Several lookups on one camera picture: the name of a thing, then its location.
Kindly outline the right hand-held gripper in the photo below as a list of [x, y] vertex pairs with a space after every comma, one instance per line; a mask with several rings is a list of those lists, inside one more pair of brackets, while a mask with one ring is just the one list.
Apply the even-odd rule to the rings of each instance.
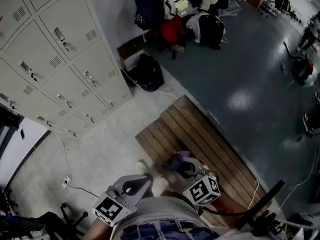
[[186, 170], [179, 168], [175, 172], [182, 184], [189, 184], [182, 194], [193, 205], [207, 206], [221, 196], [219, 179], [214, 172], [207, 167], [202, 168], [197, 158], [184, 157], [183, 162], [186, 163]]

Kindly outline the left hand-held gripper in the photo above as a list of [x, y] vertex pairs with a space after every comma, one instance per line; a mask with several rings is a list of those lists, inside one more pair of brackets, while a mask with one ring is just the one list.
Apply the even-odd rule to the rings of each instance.
[[152, 177], [150, 175], [126, 175], [109, 186], [101, 193], [95, 202], [93, 214], [114, 227], [137, 211], [130, 202], [139, 202], [151, 191]]

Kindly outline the grey metal locker door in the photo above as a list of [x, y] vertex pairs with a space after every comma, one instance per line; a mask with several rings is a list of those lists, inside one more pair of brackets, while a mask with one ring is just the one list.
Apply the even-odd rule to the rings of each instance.
[[75, 68], [96, 90], [123, 89], [123, 83], [104, 43], [98, 43], [72, 61]]

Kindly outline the person's left forearm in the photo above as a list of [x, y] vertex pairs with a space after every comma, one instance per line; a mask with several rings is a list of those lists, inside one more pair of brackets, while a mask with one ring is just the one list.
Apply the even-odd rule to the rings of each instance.
[[113, 228], [97, 218], [81, 240], [110, 240]]

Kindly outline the person's right forearm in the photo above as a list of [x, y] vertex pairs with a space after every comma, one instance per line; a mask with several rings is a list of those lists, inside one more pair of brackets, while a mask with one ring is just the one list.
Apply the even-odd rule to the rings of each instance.
[[220, 197], [210, 203], [217, 212], [228, 214], [240, 214], [247, 212], [247, 208], [233, 200], [229, 195], [222, 192]]

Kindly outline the person's left white shoe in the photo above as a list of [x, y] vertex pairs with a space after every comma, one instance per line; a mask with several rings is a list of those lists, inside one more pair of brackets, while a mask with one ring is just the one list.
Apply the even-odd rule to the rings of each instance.
[[145, 175], [149, 172], [148, 165], [143, 160], [139, 160], [135, 164], [135, 169], [138, 175]]

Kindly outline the person's white shoe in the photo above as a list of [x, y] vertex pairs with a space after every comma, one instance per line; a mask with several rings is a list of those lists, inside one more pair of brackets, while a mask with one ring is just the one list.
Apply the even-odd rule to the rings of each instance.
[[145, 175], [149, 172], [148, 165], [143, 160], [139, 160], [135, 164], [135, 169], [138, 175]]
[[159, 177], [157, 180], [157, 183], [158, 183], [159, 189], [162, 192], [171, 191], [170, 183], [165, 177], [163, 176]]

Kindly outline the person's right white shoe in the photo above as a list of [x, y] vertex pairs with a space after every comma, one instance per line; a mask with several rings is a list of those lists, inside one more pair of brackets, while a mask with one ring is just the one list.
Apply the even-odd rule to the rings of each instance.
[[165, 177], [163, 176], [159, 177], [157, 180], [157, 183], [158, 183], [159, 189], [162, 192], [171, 191], [170, 183]]

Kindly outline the person's white printed T-shirt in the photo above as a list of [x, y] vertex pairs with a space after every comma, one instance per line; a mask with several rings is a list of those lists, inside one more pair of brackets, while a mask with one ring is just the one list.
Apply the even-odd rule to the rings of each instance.
[[249, 232], [209, 228], [185, 201], [167, 196], [148, 197], [137, 211], [115, 228], [112, 240], [254, 240]]

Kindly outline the wooden plank platform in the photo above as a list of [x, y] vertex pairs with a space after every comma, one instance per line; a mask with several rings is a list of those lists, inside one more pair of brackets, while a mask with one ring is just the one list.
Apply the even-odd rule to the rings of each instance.
[[221, 192], [241, 206], [252, 207], [266, 194], [235, 149], [185, 95], [135, 138], [174, 191], [182, 186], [173, 173], [163, 171], [163, 165], [175, 153], [189, 151], [217, 174]]

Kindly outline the black office chair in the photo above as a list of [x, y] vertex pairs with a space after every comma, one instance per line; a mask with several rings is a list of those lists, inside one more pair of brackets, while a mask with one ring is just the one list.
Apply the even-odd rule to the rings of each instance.
[[10, 189], [0, 189], [0, 240], [22, 240], [23, 237], [35, 240], [32, 233], [41, 231], [45, 234], [39, 236], [39, 240], [80, 240], [85, 235], [78, 225], [88, 217], [88, 212], [83, 212], [77, 221], [73, 221], [65, 212], [67, 204], [62, 203], [60, 209], [64, 219], [50, 211], [36, 218], [18, 216], [15, 211], [18, 204], [11, 200], [11, 193]]

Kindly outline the black backpack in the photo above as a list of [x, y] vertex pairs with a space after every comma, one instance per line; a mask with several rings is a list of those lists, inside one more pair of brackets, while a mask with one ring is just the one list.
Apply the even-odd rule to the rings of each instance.
[[200, 28], [199, 43], [213, 50], [220, 50], [225, 30], [224, 23], [213, 14], [200, 16], [198, 23]]
[[127, 74], [134, 83], [147, 92], [155, 92], [164, 84], [160, 64], [145, 53], [140, 55], [136, 66]]

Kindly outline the brown wooden board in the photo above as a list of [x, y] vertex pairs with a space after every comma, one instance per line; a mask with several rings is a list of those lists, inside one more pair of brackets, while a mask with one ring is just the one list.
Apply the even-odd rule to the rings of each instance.
[[150, 30], [123, 43], [117, 48], [119, 57], [126, 60], [134, 54], [142, 51], [152, 38], [153, 31]]

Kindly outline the red bag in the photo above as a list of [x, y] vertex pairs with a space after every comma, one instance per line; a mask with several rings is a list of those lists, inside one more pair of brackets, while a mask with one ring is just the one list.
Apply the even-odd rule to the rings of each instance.
[[175, 16], [172, 19], [165, 20], [160, 26], [161, 39], [169, 44], [177, 44], [184, 35], [182, 19]]

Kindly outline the white plastic bag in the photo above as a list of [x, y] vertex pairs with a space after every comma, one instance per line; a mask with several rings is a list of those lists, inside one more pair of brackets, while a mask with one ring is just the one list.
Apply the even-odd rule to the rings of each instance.
[[200, 29], [200, 24], [199, 24], [199, 20], [201, 16], [208, 16], [209, 14], [207, 12], [200, 12], [198, 14], [195, 14], [193, 16], [190, 17], [190, 19], [187, 21], [186, 23], [186, 27], [188, 29], [193, 30], [195, 39], [194, 41], [196, 43], [200, 43], [201, 41], [201, 29]]

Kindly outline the red and teal vacuum cleaner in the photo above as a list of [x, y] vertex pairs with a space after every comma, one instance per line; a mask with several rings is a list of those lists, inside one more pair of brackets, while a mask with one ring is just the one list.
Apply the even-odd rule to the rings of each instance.
[[314, 64], [312, 61], [307, 57], [305, 54], [304, 56], [302, 55], [291, 55], [287, 43], [283, 41], [283, 45], [285, 47], [285, 50], [288, 54], [288, 57], [292, 61], [292, 64], [289, 65], [290, 71], [287, 70], [287, 67], [285, 64], [281, 61], [280, 62], [280, 67], [282, 70], [282, 73], [284, 75], [290, 75], [295, 80], [303, 86], [309, 76], [312, 75], [313, 70], [314, 70]]

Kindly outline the black bag with white print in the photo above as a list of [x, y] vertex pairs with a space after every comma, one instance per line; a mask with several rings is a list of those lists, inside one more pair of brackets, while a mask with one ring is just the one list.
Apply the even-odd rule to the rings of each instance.
[[138, 0], [136, 3], [134, 23], [144, 31], [153, 28], [154, 17], [152, 9], [148, 0]]

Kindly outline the green and white plush toy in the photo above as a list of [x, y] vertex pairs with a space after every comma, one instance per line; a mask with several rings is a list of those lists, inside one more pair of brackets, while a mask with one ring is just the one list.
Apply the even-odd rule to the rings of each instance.
[[185, 15], [187, 12], [187, 8], [189, 7], [189, 2], [187, 0], [177, 0], [175, 2], [175, 8], [177, 10], [177, 13], [181, 16]]

